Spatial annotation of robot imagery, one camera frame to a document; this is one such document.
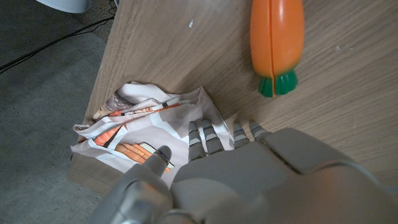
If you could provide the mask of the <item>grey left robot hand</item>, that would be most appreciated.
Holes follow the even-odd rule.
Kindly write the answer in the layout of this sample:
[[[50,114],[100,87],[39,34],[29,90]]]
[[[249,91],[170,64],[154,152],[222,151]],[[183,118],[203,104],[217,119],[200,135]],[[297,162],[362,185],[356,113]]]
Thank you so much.
[[[292,128],[233,127],[223,149],[212,124],[188,127],[188,163],[171,184],[162,146],[134,165],[90,223],[396,223],[397,203],[348,156]]]

